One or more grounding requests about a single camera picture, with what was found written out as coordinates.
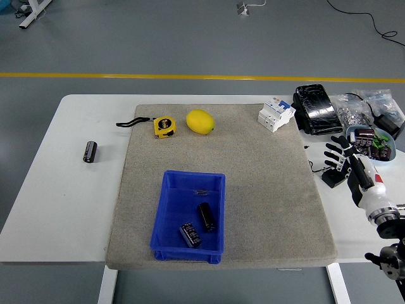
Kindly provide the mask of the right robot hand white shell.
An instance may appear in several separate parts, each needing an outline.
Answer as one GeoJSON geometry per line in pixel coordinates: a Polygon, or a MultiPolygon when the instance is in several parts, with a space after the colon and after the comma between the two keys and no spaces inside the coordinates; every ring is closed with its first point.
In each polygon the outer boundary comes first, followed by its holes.
{"type": "Polygon", "coordinates": [[[353,202],[365,211],[369,222],[380,225],[399,219],[399,210],[387,196],[385,184],[371,160],[344,136],[332,136],[331,140],[333,144],[326,144],[325,164],[346,179],[353,202]]]}

